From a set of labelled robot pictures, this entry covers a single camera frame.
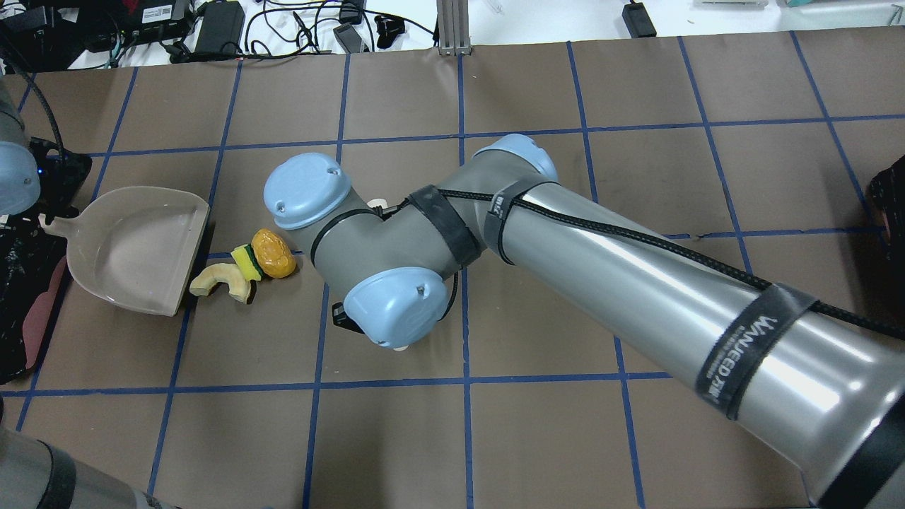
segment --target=black box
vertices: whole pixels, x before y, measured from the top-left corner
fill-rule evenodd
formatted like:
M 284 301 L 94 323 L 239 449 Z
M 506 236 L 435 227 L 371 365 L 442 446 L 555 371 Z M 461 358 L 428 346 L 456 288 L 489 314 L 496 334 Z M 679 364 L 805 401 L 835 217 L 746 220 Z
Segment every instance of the black box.
M 245 11 L 238 2 L 205 4 L 195 53 L 227 53 L 239 50 Z
M 18 64 L 29 72 L 65 71 L 85 51 L 75 23 L 62 19 L 52 7 L 28 9 L 0 24 L 21 56 Z
M 633 39 L 657 36 L 657 29 L 653 28 L 651 17 L 641 2 L 623 7 L 623 20 Z
M 125 34 L 125 45 L 185 37 L 192 31 L 195 14 L 189 0 L 102 0 L 81 7 L 76 23 L 89 51 L 103 52 L 116 41 L 112 36 L 116 28 Z

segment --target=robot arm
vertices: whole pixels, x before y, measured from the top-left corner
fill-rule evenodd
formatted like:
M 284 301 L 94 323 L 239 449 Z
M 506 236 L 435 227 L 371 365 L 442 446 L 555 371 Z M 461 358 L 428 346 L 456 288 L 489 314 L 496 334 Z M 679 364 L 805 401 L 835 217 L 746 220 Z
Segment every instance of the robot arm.
M 38 167 L 28 150 L 25 124 L 0 83 L 0 216 L 23 213 L 40 195 Z
M 489 247 L 799 466 L 821 507 L 905 499 L 902 349 L 807 311 L 815 299 L 793 289 L 759 292 L 660 248 L 564 225 L 556 218 L 654 235 L 555 179 L 546 152 L 509 135 L 440 183 L 444 192 L 416 191 L 386 220 L 321 154 L 276 168 L 263 197 L 379 346 L 429 332 L 446 304 L 443 279 Z M 529 205 L 512 206 L 517 198 Z

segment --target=blue tape line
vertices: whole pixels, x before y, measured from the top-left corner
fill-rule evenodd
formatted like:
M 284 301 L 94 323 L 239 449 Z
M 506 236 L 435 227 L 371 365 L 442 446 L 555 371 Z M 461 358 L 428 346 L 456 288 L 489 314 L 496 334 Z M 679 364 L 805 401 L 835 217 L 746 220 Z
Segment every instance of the blue tape line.
M 594 174 L 594 159 L 591 157 L 591 140 L 587 135 L 587 116 L 585 115 L 585 100 L 581 96 L 581 81 L 578 79 L 578 68 L 575 65 L 575 52 L 572 51 L 572 42 L 566 41 L 568 52 L 568 64 L 572 68 L 572 82 L 575 84 L 575 97 L 578 100 L 578 118 L 581 119 L 581 138 L 585 142 L 585 164 L 587 165 L 587 178 L 591 186 L 591 200 L 599 203 L 597 199 L 597 178 Z
M 742 236 L 795 236 L 795 235 L 838 235 L 838 234 L 878 234 L 881 226 L 859 226 L 854 228 L 814 228 L 810 230 L 754 230 L 742 232 Z
M 731 126 L 772 126 L 781 124 L 816 124 L 823 122 L 824 119 L 773 119 L 773 120 L 725 120 L 722 122 L 711 122 L 711 127 L 731 127 Z
M 138 67 L 132 69 L 132 78 L 129 80 L 129 87 L 126 89 L 126 96 L 122 100 L 122 107 L 119 108 L 119 116 L 116 119 L 116 126 L 113 127 L 113 134 L 110 136 L 110 144 L 107 146 L 107 152 L 104 155 L 104 162 L 100 165 L 98 172 L 98 181 L 94 184 L 94 191 L 91 193 L 91 201 L 94 201 L 100 193 L 100 184 L 104 180 L 104 174 L 107 173 L 107 165 L 110 163 L 110 154 L 113 152 L 113 146 L 116 145 L 116 138 L 119 136 L 119 128 L 122 127 L 122 120 L 126 116 L 126 108 L 129 105 L 129 99 L 132 97 L 132 90 L 135 89 L 135 80 L 138 77 Z
M 214 206 L 214 197 L 217 194 L 217 183 L 220 181 L 220 168 L 224 162 L 224 148 L 226 147 L 226 139 L 229 138 L 229 127 L 233 123 L 233 108 L 235 107 L 235 97 L 239 93 L 239 81 L 242 79 L 242 61 L 235 66 L 235 78 L 233 79 L 233 93 L 229 98 L 229 107 L 226 109 L 226 122 L 224 122 L 224 133 L 220 137 L 220 148 L 217 150 L 217 162 L 214 165 L 214 177 L 211 179 L 211 192 L 207 195 L 207 205 Z
M 682 40 L 681 36 L 676 37 L 676 41 L 679 43 L 681 58 L 685 61 L 685 70 L 688 72 L 691 90 L 694 92 L 694 100 L 698 103 L 698 111 L 700 112 L 700 119 L 704 123 L 704 132 L 707 135 L 707 143 L 710 145 L 710 154 L 713 156 L 713 164 L 717 168 L 719 182 L 723 186 L 723 195 L 726 198 L 726 206 L 729 208 L 729 218 L 732 220 L 732 229 L 735 230 L 736 238 L 738 239 L 738 249 L 741 251 L 741 259 L 745 264 L 745 270 L 751 273 L 751 260 L 748 258 L 748 249 L 745 247 L 745 239 L 741 235 L 741 226 L 738 225 L 738 214 L 736 214 L 735 205 L 732 203 L 732 194 L 729 192 L 729 182 L 726 180 L 726 174 L 723 172 L 723 165 L 719 161 L 717 144 L 713 139 L 713 132 L 710 129 L 707 112 L 704 110 L 704 101 L 700 97 L 698 82 L 694 79 L 694 70 L 691 68 L 691 60 L 688 57 L 688 51 L 685 50 L 685 42 Z
M 502 138 L 507 134 L 524 134 L 525 136 L 543 136 L 545 134 L 576 134 L 581 129 L 535 129 L 535 130 L 489 130 L 484 132 L 465 132 L 463 138 Z
M 361 380 L 344 382 L 321 382 L 321 389 L 373 389 L 378 387 L 422 387 L 428 385 L 462 385 L 462 377 L 445 379 L 398 379 L 398 380 Z
M 833 122 L 852 122 L 859 120 L 902 120 L 905 119 L 905 113 L 893 115 L 855 115 L 852 117 L 830 117 Z
M 462 404 L 465 424 L 465 507 L 474 507 L 474 455 L 472 451 L 472 354 L 469 346 L 468 269 L 462 269 Z
M 315 141 L 281 141 L 278 143 L 246 143 L 242 145 L 227 145 L 224 150 L 255 150 L 255 149 L 283 149 L 287 147 L 322 147 L 336 145 L 335 139 L 320 139 Z
M 619 345 L 619 350 L 622 351 L 622 345 Z M 629 380 L 659 380 L 659 379 L 671 379 L 672 375 L 665 371 L 646 371 L 641 373 L 625 373 L 625 378 Z
M 570 381 L 619 380 L 619 373 L 582 373 L 574 375 L 516 375 L 495 377 L 472 377 L 472 383 L 545 383 Z
M 628 379 L 668 379 L 669 373 L 663 371 L 641 371 L 626 373 Z M 619 380 L 619 373 L 578 373 L 562 375 L 512 375 L 512 376 L 487 376 L 469 377 L 470 384 L 507 384 L 507 383 L 555 383 L 573 381 L 608 381 Z M 47 398 L 47 397 L 79 397 L 79 396 L 132 396 L 137 394 L 220 394 L 229 392 L 272 392 L 284 390 L 341 390 L 341 389 L 373 389 L 385 387 L 422 387 L 434 385 L 462 385 L 465 377 L 451 377 L 439 379 L 378 379 L 378 380 L 351 380 L 351 381 L 321 381 L 314 382 L 289 382 L 289 383 L 263 383 L 263 384 L 236 384 L 236 385 L 187 385 L 170 387 L 114 387 L 97 389 L 23 389 L 0 390 L 0 396 L 4 398 Z
M 588 132 L 606 132 L 617 130 L 663 130 L 663 129 L 687 129 L 704 127 L 701 122 L 678 122 L 674 124 L 642 124 L 637 126 L 607 126 L 587 128 Z
M 355 138 L 343 139 L 343 145 L 361 145 L 364 143 L 397 143 L 399 141 L 431 141 L 434 139 L 458 138 L 454 134 L 431 134 L 423 136 L 396 136 L 390 138 Z
M 216 152 L 220 147 L 188 147 L 185 149 L 143 149 L 143 150 L 120 150 L 111 152 L 112 158 L 120 158 L 124 156 L 152 156 L 155 154 L 188 154 L 193 152 Z
M 713 232 L 711 234 L 699 235 L 700 238 L 738 238 L 735 232 Z
M 329 287 L 324 283 L 323 297 L 320 299 L 320 329 L 318 331 L 318 357 L 314 369 L 314 389 L 311 394 L 311 421 L 308 426 L 308 455 L 305 458 L 305 481 L 302 486 L 301 506 L 311 507 L 311 478 L 314 471 L 314 445 L 318 432 L 318 410 L 320 407 L 321 376 L 324 368 L 324 344 L 327 339 L 327 315 L 330 306 Z
M 465 164 L 465 70 L 461 54 L 456 55 L 456 72 L 459 100 L 459 166 L 462 166 Z
M 32 72 L 32 81 L 34 81 L 37 78 L 37 76 L 38 76 L 37 72 Z M 22 113 L 22 110 L 25 108 L 25 101 L 28 100 L 28 94 L 31 93 L 31 91 L 32 91 L 32 84 L 26 83 L 25 91 L 22 92 L 22 100 L 19 101 L 19 107 L 17 108 L 19 113 Z
M 173 388 L 179 376 L 179 365 L 182 364 L 182 350 L 186 346 L 186 333 L 188 323 L 192 316 L 192 310 L 186 308 L 183 314 L 182 327 L 179 328 L 179 343 L 176 344 L 176 356 L 173 358 L 173 370 L 170 371 L 170 383 L 167 387 L 167 403 L 164 405 L 164 415 L 160 419 L 160 432 L 157 434 L 157 447 L 154 450 L 154 462 L 151 464 L 151 476 L 148 479 L 148 493 L 154 494 L 157 485 L 157 472 L 160 469 L 160 457 L 164 452 L 164 440 L 167 438 L 167 426 L 169 426 L 170 410 L 173 408 Z
M 465 164 L 465 70 L 462 55 L 456 56 L 459 104 L 459 166 Z M 468 345 L 468 269 L 462 269 L 462 419 L 465 430 L 465 507 L 474 508 L 472 453 L 472 355 Z
M 833 122 L 857 121 L 857 120 L 905 120 L 905 114 L 901 115 L 863 115 L 858 117 L 831 117 Z M 723 122 L 711 122 L 711 127 L 725 126 L 757 126 L 771 124 L 796 124 L 796 123 L 819 123 L 825 119 L 791 119 L 791 120 L 733 120 Z M 643 124 L 633 126 L 606 126 L 606 127 L 589 127 L 588 132 L 606 132 L 606 131 L 624 131 L 624 130 L 669 130 L 669 129 L 687 129 L 704 127 L 702 122 L 683 122 L 673 124 Z M 543 136 L 548 134 L 577 134 L 581 133 L 580 128 L 572 129 L 550 129 L 550 130 L 497 130 L 485 132 L 461 132 L 457 134 L 432 134 L 423 136 L 398 136 L 388 138 L 359 138 L 359 139 L 343 139 L 343 145 L 355 145 L 366 143 L 395 143 L 401 141 L 431 141 L 435 139 L 452 139 L 452 138 L 501 138 L 507 134 L 524 134 L 526 136 Z M 240 145 L 226 145 L 223 150 L 255 150 L 255 149 L 284 149 L 292 147 L 324 147 L 337 145 L 334 139 L 319 139 L 313 141 L 281 141 L 276 143 L 248 143 Z M 181 154 L 189 152 L 215 152 L 220 147 L 189 147 L 181 149 L 143 149 L 143 150 L 121 150 L 113 151 L 110 157 L 125 156 L 146 156 L 153 154 Z M 90 157 L 99 158 L 107 155 L 107 152 L 93 152 L 88 154 Z
M 826 109 L 824 98 L 823 96 L 821 96 L 820 89 L 817 88 L 817 82 L 814 79 L 814 75 L 811 73 L 811 68 L 807 64 L 807 60 L 805 59 L 805 52 L 802 51 L 801 44 L 798 42 L 798 36 L 795 35 L 795 32 L 789 32 L 789 37 L 792 38 L 792 44 L 795 45 L 795 52 L 798 53 L 798 60 L 801 61 L 801 66 L 805 69 L 807 81 L 811 84 L 811 90 L 814 92 L 814 96 L 817 98 L 817 104 L 820 106 L 820 111 L 824 115 L 823 120 L 826 122 L 826 127 L 830 130 L 830 136 L 833 137 L 833 143 L 835 143 L 836 149 L 839 151 L 839 157 L 843 160 L 843 166 L 845 166 L 845 171 L 846 173 L 848 173 L 849 180 L 851 180 L 852 182 L 854 192 L 858 196 L 858 201 L 861 202 L 861 207 L 864 209 L 864 214 L 867 215 L 867 218 L 872 225 L 876 225 L 877 222 L 874 220 L 871 207 L 867 204 L 867 199 L 864 197 L 864 193 L 861 190 L 861 184 L 858 183 L 858 176 L 855 175 L 854 169 L 852 169 L 852 163 L 849 162 L 848 156 L 845 155 L 843 144 L 839 140 L 839 135 L 836 133 L 836 127 L 833 125 L 833 120 L 830 118 L 830 112 Z
M 622 342 L 613 337 L 613 345 L 616 352 L 616 364 L 619 366 L 619 382 L 622 386 L 623 411 L 625 412 L 625 430 L 628 435 L 628 452 L 632 458 L 632 475 L 634 476 L 634 495 L 638 500 L 638 507 L 644 509 L 644 487 L 641 479 L 641 461 L 638 459 L 638 445 L 634 433 L 634 418 L 632 417 L 632 401 L 628 393 L 628 375 L 625 373 L 625 359 L 622 353 Z
M 346 100 L 348 99 L 348 68 L 352 55 L 346 53 L 346 65 L 342 73 L 342 99 L 339 103 L 339 129 L 337 132 L 337 162 L 342 159 L 343 134 L 346 130 Z

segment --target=black object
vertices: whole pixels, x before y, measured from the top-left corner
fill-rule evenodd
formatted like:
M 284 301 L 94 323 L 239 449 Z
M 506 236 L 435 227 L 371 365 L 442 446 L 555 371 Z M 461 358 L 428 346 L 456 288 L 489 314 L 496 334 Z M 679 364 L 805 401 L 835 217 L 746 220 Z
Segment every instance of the black object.
M 385 50 L 393 45 L 399 34 L 405 33 L 405 20 L 391 15 L 374 16 L 374 22 L 377 23 L 377 47 Z
M 0 24 L 18 52 L 16 63 L 28 72 L 64 71 L 85 51 L 76 24 L 62 19 L 53 7 L 28 9 Z
M 51 471 L 41 500 L 34 509 L 71 507 L 72 497 L 75 495 L 75 461 L 65 451 L 51 446 L 47 442 L 38 441 L 44 444 L 47 452 L 50 453 Z
M 816 297 L 781 283 L 761 292 L 713 345 L 695 382 L 698 396 L 729 420 L 736 420 L 760 363 L 815 302 Z
M 408 203 L 431 222 L 443 237 L 455 263 L 467 267 L 481 256 L 481 244 L 462 221 L 453 204 L 435 186 L 425 186 L 408 196 Z
M 623 7 L 623 20 L 625 20 L 625 26 L 628 27 L 628 33 L 632 35 L 633 39 L 657 36 L 657 29 L 653 28 L 651 17 L 647 15 L 647 9 L 641 2 L 633 1 Z
M 70 204 L 91 172 L 91 158 L 69 150 L 64 150 L 66 157 L 61 158 L 59 147 L 47 139 L 32 138 L 28 148 L 38 165 L 41 181 L 41 195 L 34 205 L 37 211 L 45 215 L 48 225 L 57 216 L 75 217 Z
M 818 505 L 825 509 L 864 509 L 905 462 L 905 398 L 883 416 Z
M 887 258 L 900 298 L 905 302 L 905 156 L 872 178 L 867 192 L 885 218 L 890 237 Z
M 351 24 L 341 24 L 333 29 L 333 34 L 337 36 L 337 42 L 346 53 L 367 53 L 371 51 Z
M 358 327 L 358 324 L 355 323 L 354 320 L 348 317 L 346 314 L 346 308 L 342 306 L 342 303 L 335 303 L 333 307 L 330 308 L 331 315 L 333 316 L 333 324 L 337 327 L 341 327 L 346 329 L 347 331 L 357 332 L 359 334 L 364 334 L 365 332 L 361 330 L 361 327 Z
M 80 7 L 76 24 L 85 47 L 103 52 L 117 40 L 113 25 L 122 32 L 121 43 L 131 46 L 185 37 L 195 18 L 189 0 L 101 0 Z
M 514 265 L 503 251 L 503 228 L 506 226 L 506 218 L 509 217 L 512 206 L 522 195 L 548 182 L 556 184 L 555 181 L 534 173 L 516 180 L 493 195 L 491 208 L 484 217 L 484 243 L 488 249 L 502 258 L 503 262 Z
M 239 51 L 239 35 L 245 24 L 245 12 L 238 2 L 218 2 L 202 5 L 203 21 L 195 53 L 226 53 Z
M 345 0 L 339 8 L 339 22 L 359 24 L 365 16 L 365 0 Z
M 70 203 L 91 172 L 91 158 L 69 151 L 60 158 L 51 154 L 57 146 L 45 139 L 32 138 L 30 149 L 41 195 L 36 204 L 8 217 L 0 227 L 0 383 L 25 372 L 25 316 L 50 287 L 53 271 L 66 254 L 66 239 L 45 234 L 38 215 L 45 214 L 48 223 L 57 216 L 78 215 Z

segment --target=black cable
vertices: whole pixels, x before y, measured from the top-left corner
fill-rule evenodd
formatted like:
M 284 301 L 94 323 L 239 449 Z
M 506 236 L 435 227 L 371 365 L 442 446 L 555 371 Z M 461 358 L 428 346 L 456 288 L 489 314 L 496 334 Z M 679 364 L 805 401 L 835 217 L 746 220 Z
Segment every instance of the black cable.
M 267 52 L 267 56 L 273 56 L 273 53 L 271 53 L 271 49 L 267 47 L 267 44 L 265 44 L 265 43 L 262 42 L 262 41 L 258 41 L 257 39 L 255 39 L 254 41 L 252 41 L 252 54 L 254 54 L 254 44 L 255 44 L 255 43 L 258 43 L 258 44 L 260 44 L 261 46 L 264 47 L 264 51 Z
M 403 20 L 403 21 L 406 22 L 406 23 L 410 23 L 410 24 L 413 24 L 413 25 L 417 26 L 418 28 L 424 30 L 425 32 L 429 33 L 430 35 L 433 35 L 433 30 L 427 28 L 427 27 L 424 26 L 423 24 L 420 24 L 420 23 L 418 23 L 418 22 L 416 22 L 416 21 L 410 20 L 410 19 L 408 19 L 407 17 L 400 16 L 399 14 L 389 14 L 389 13 L 381 13 L 381 12 L 378 12 L 378 11 L 368 11 L 367 9 L 363 9 L 363 11 L 366 12 L 366 13 L 369 13 L 369 14 L 378 14 L 378 15 L 382 15 L 382 16 L 391 16 L 391 17 L 394 17 L 394 18 L 399 18 L 399 19 Z
M 56 123 L 56 117 L 53 116 L 53 111 L 51 110 L 50 103 L 47 102 L 47 98 L 44 97 L 44 92 L 41 91 L 41 87 L 38 86 L 37 83 L 34 82 L 31 76 L 28 75 L 28 72 L 22 70 L 19 67 L 19 64 L 14 62 L 14 59 L 8 58 L 6 55 L 6 48 L 3 50 L 4 61 L 7 65 L 13 68 L 18 75 L 22 76 L 25 82 L 28 83 L 32 90 L 34 91 L 34 95 L 38 98 L 38 101 L 41 103 L 41 107 L 44 109 L 44 114 L 47 115 L 47 120 L 51 124 L 51 131 L 53 131 L 53 141 L 56 142 L 57 152 L 60 154 L 60 160 L 66 160 L 66 149 L 63 148 L 62 145 L 62 136 L 60 136 L 60 126 Z
M 480 200 L 480 201 L 491 201 L 493 199 L 493 195 L 486 193 L 470 193 L 465 191 L 455 191 L 450 189 L 441 189 L 440 194 L 445 197 L 452 198 L 464 198 L 471 200 Z M 753 274 L 749 274 L 741 269 L 733 267 L 729 264 L 724 264 L 719 260 L 711 258 L 705 254 L 698 253 L 692 249 L 687 247 L 674 244 L 668 240 L 662 239 L 660 237 L 654 235 L 647 235 L 643 232 L 638 232 L 629 228 L 623 228 L 621 226 L 610 225 L 607 223 L 599 223 L 597 221 L 591 221 L 589 219 L 583 219 L 581 217 L 569 216 L 566 214 L 561 214 L 559 212 L 555 212 L 548 208 L 545 208 L 540 205 L 533 204 L 529 201 L 525 201 L 521 198 L 517 198 L 512 202 L 516 206 L 520 206 L 525 208 L 535 214 L 539 214 L 541 216 L 547 217 L 549 219 L 553 219 L 554 221 L 558 221 L 559 223 L 563 223 L 565 225 L 574 226 L 577 228 L 582 228 L 584 230 L 589 230 L 592 232 L 597 232 L 605 235 L 615 235 L 621 236 L 623 238 L 628 238 L 630 240 L 634 240 L 636 242 L 641 242 L 643 244 L 652 245 L 654 247 L 659 247 L 664 251 L 668 251 L 675 255 L 683 256 L 692 260 L 697 264 L 704 265 L 710 269 L 713 269 L 721 274 L 724 274 L 732 279 L 745 283 L 757 290 L 764 291 L 767 287 L 769 287 L 772 283 L 766 279 L 761 277 L 757 277 Z M 819 312 L 831 318 L 835 318 L 836 320 L 841 320 L 843 322 L 848 322 L 852 325 L 856 325 L 858 327 L 862 327 L 864 329 L 870 329 L 871 331 L 876 331 L 881 334 L 885 334 L 892 338 L 896 338 L 899 340 L 905 340 L 905 329 L 892 325 L 889 323 L 880 322 L 874 320 L 872 318 L 867 318 L 853 312 L 844 310 L 842 308 L 838 308 L 831 304 L 827 304 L 821 301 L 817 301 L 810 307 L 810 310 L 813 312 Z
M 264 13 L 264 22 L 267 24 L 268 27 L 270 27 L 271 31 L 274 32 L 274 33 L 277 35 L 277 37 L 279 37 L 280 39 L 282 39 L 285 43 L 296 43 L 296 42 L 299 40 L 298 37 L 296 37 L 294 41 L 293 41 L 292 39 L 288 39 L 288 38 L 286 38 L 286 37 L 283 37 L 283 34 L 281 34 L 280 31 L 277 30 L 277 29 L 271 24 L 271 20 L 267 19 L 267 13 L 270 12 L 270 11 L 267 10 L 267 3 L 268 3 L 268 1 L 269 1 L 269 0 L 264 0 L 264 4 L 263 4 L 264 9 L 263 9 L 262 12 Z
M 328 5 L 328 7 L 338 9 L 341 7 L 341 5 Z M 243 41 L 243 47 L 245 48 L 245 51 L 246 52 L 250 51 L 250 48 L 248 46 L 249 32 L 251 31 L 254 20 L 256 20 L 259 17 L 261 17 L 262 15 L 264 15 L 265 12 L 266 13 L 288 13 L 288 12 L 293 12 L 293 11 L 312 11 L 312 10 L 317 10 L 320 8 L 322 8 L 322 6 L 314 7 L 312 5 L 312 6 L 305 6 L 305 7 L 280 7 L 278 9 L 267 9 L 266 11 L 261 11 L 259 13 L 255 13 L 248 20 L 248 23 L 245 25 L 245 37 L 244 37 L 244 41 Z M 316 42 L 317 41 L 317 32 L 315 32 L 314 38 L 315 38 L 315 42 Z
M 459 273 L 455 273 L 452 275 L 452 293 L 450 293 L 450 301 L 446 304 L 446 311 L 443 312 L 443 316 L 440 317 L 440 320 L 446 318 L 446 315 L 450 313 L 450 310 L 453 308 L 453 304 L 455 303 L 455 295 L 459 291 Z

